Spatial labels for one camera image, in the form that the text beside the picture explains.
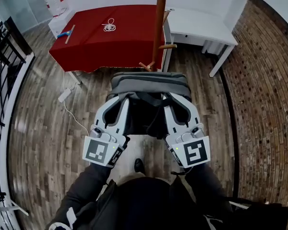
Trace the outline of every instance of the wooden coat rack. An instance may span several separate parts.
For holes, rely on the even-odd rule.
[[[139,65],[143,67],[144,69],[146,69],[147,71],[156,71],[155,63],[157,62],[160,50],[164,50],[168,48],[177,48],[176,44],[160,45],[163,24],[169,14],[169,11],[164,12],[166,1],[167,0],[157,0],[155,37],[154,37],[152,62],[148,66],[144,65],[142,62],[139,63]]]

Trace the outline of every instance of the red tablecloth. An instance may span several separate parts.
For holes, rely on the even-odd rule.
[[[56,40],[49,53],[65,71],[92,72],[99,67],[139,67],[152,61],[155,5],[123,5],[77,12],[63,32],[75,25],[67,36]],[[113,18],[116,30],[104,32]],[[162,53],[156,67],[161,69]]]

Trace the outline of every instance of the black shoe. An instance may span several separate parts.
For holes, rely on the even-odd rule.
[[[144,168],[144,164],[143,161],[141,159],[136,159],[134,162],[134,171],[135,172],[141,172],[143,174],[145,174],[145,168]]]

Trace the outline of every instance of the white box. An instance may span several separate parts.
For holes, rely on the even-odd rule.
[[[48,24],[50,30],[52,31],[55,38],[61,34],[64,27],[67,25],[68,21],[74,16],[75,11],[68,9],[63,14],[58,17],[54,17]]]

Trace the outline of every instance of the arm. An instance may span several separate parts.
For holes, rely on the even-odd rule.
[[[71,185],[51,223],[63,222],[69,225],[66,217],[68,209],[72,207],[76,214],[87,203],[96,201],[103,185],[107,182],[110,172],[110,168],[94,163],[86,167],[85,171]]]
[[[196,197],[196,204],[204,214],[216,216],[218,219],[226,219],[232,208],[225,197],[225,191],[212,169],[207,164],[200,164],[185,177]]]

